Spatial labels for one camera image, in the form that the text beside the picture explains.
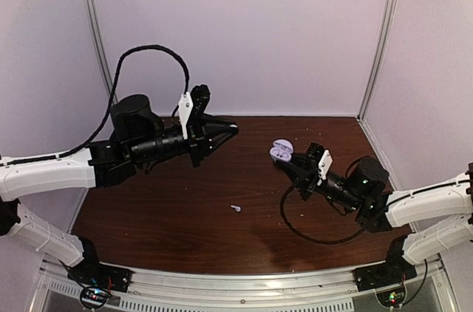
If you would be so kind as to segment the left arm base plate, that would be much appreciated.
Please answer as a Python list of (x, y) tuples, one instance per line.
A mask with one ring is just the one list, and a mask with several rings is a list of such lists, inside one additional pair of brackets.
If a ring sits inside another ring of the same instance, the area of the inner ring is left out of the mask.
[(100, 263), (97, 269), (70, 268), (66, 266), (67, 277), (81, 287), (101, 288), (105, 291), (126, 293), (132, 278), (132, 271)]

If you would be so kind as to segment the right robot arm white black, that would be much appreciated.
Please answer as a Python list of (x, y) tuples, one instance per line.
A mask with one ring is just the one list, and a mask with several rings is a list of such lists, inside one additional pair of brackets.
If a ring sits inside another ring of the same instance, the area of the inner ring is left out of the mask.
[[(441, 216), (433, 226), (392, 243), (386, 262), (378, 275), (385, 283), (396, 282), (407, 271), (432, 255), (447, 251), (472, 239), (472, 170), (431, 186), (406, 191), (386, 190), (389, 173), (373, 157), (352, 162), (344, 176), (331, 171), (332, 158), (323, 153), (271, 154), (274, 165), (290, 179), (291, 185), (282, 195), (279, 210), (285, 225), (303, 240), (319, 245), (341, 245), (365, 231), (390, 231), (414, 221)], [(285, 213), (285, 201), (297, 189), (303, 200), (320, 194), (345, 216), (357, 214), (360, 228), (337, 240), (310, 237), (296, 229)]]

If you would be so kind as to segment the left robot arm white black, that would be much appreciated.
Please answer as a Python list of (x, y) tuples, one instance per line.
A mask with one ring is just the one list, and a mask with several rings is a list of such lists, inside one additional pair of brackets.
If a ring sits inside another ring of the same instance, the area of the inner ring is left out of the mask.
[(1, 235), (17, 237), (38, 251), (77, 269), (90, 285), (106, 279), (92, 241), (50, 225), (20, 199), (30, 194), (71, 188), (117, 186), (139, 170), (189, 155), (193, 166), (237, 135), (235, 123), (205, 113), (206, 87), (185, 93), (178, 103), (179, 124), (165, 126), (152, 112), (149, 98), (130, 95), (110, 111), (113, 132), (70, 154), (1, 159)]

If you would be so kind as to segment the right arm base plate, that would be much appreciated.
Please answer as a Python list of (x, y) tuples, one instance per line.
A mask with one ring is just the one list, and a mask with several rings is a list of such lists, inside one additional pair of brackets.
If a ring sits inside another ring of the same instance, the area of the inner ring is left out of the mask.
[(362, 292), (401, 284), (406, 279), (416, 278), (417, 271), (410, 264), (395, 265), (383, 262), (377, 265), (357, 268), (354, 270), (353, 275), (358, 291)]

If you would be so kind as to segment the round lilac earbud case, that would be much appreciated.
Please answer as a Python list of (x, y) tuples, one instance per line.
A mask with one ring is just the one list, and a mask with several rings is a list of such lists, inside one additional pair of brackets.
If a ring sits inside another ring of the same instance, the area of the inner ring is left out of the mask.
[(288, 163), (292, 159), (293, 144), (289, 140), (277, 139), (273, 142), (269, 151), (273, 161), (282, 161)]

